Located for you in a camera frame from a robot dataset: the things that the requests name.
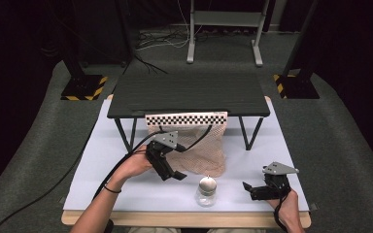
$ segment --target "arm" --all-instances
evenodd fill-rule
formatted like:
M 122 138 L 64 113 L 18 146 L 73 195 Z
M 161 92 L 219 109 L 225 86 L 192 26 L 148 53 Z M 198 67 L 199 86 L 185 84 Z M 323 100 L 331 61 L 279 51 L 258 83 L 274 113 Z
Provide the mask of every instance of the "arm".
M 117 168 L 107 183 L 109 189 L 120 191 L 126 180 L 138 176 L 152 167 L 146 158 L 145 149 L 146 146 L 141 146 Z M 117 193 L 105 188 L 102 189 L 80 216 L 71 232 L 104 232 L 117 198 Z
M 272 208 L 275 208 L 280 203 L 280 200 L 267 200 Z M 286 200 L 283 202 L 279 211 L 281 223 L 287 228 L 288 233 L 303 233 L 305 232 L 301 225 L 298 209 L 298 193 L 292 190 Z

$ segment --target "checkered strip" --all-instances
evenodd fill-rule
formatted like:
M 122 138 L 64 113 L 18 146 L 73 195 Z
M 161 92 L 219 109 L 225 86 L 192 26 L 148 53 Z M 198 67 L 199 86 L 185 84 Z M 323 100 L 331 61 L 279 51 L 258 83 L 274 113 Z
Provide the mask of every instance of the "checkered strip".
M 227 113 L 192 113 L 146 115 L 147 125 L 215 125 L 225 124 Z

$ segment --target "black tabletop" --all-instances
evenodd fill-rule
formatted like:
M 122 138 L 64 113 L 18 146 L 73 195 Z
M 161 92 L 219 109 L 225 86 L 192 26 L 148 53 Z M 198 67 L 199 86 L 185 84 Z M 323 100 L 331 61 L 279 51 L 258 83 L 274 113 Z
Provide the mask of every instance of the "black tabletop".
M 230 117 L 270 115 L 254 76 L 171 74 L 119 77 L 108 118 L 196 112 L 228 112 Z

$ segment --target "mesh bag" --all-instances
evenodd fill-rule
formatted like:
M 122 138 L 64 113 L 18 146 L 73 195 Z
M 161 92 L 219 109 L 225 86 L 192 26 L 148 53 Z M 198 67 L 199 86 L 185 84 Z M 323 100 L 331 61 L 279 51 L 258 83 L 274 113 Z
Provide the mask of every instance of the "mesh bag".
M 150 133 L 178 131 L 178 144 L 188 150 L 171 151 L 166 160 L 174 171 L 190 171 L 204 176 L 219 177 L 225 170 L 222 135 L 227 112 L 146 115 Z

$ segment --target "white desk leg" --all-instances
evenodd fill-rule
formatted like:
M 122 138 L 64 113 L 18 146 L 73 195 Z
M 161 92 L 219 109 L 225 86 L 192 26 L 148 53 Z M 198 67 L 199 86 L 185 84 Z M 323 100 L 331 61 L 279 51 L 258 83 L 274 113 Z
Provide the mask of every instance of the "white desk leg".
M 260 39 L 261 34 L 262 34 L 262 28 L 263 28 L 263 24 L 265 22 L 266 11 L 268 10 L 268 5 L 269 5 L 269 0 L 265 0 L 264 6 L 262 8 L 261 16 L 259 17 L 259 24 L 258 24 L 258 28 L 256 30 L 256 38 L 255 38 L 255 40 L 252 40 L 252 46 L 253 46 L 254 57 L 255 57 L 255 64 L 258 67 L 262 66 L 262 58 L 261 58 L 261 53 L 259 51 L 258 44 L 259 44 L 259 39 Z
M 195 54 L 195 6 L 194 0 L 190 0 L 190 23 L 189 23 L 189 47 L 187 49 L 186 63 L 193 63 L 193 55 Z

